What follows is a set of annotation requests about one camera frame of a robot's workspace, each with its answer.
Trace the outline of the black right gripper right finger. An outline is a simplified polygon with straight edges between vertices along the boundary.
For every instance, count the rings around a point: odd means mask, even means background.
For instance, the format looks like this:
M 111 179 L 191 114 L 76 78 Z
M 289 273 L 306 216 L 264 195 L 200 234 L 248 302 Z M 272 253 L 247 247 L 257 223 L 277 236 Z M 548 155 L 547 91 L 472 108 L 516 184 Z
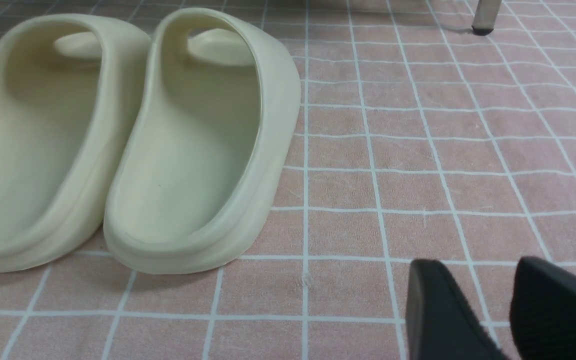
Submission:
M 510 332 L 523 360 L 576 360 L 576 275 L 536 256 L 516 267 Z

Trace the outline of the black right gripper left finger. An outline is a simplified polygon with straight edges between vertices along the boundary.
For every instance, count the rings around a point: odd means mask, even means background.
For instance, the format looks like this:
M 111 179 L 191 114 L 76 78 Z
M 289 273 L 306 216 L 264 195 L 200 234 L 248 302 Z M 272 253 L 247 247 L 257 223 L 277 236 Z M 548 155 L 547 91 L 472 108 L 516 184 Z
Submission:
M 405 321 L 411 360 L 507 360 L 445 264 L 412 260 L 407 284 Z

